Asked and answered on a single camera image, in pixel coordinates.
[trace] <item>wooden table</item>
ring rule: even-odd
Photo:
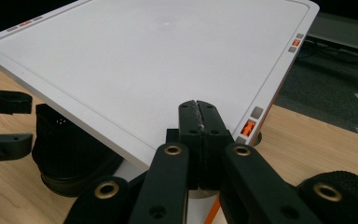
[[[26,91],[0,72],[0,90]],[[34,97],[34,106],[42,102]],[[261,130],[260,154],[292,185],[314,175],[345,170],[358,175],[358,134],[274,105]],[[31,115],[1,115],[0,133],[33,133]],[[51,192],[31,155],[0,161],[0,223],[63,223],[75,198]],[[214,223],[224,223],[218,215]]]

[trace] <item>gray floor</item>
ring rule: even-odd
[[[305,42],[275,105],[358,133],[358,53]]]

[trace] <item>wooden surface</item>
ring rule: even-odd
[[[0,72],[0,90],[26,91]],[[34,105],[42,102],[34,97]],[[358,175],[358,134],[273,106],[261,130],[261,155],[293,185],[314,175],[345,170]],[[0,133],[33,133],[31,115],[0,115]],[[0,161],[0,223],[62,223],[75,198],[42,183],[31,155]],[[222,215],[215,223],[223,223]]]

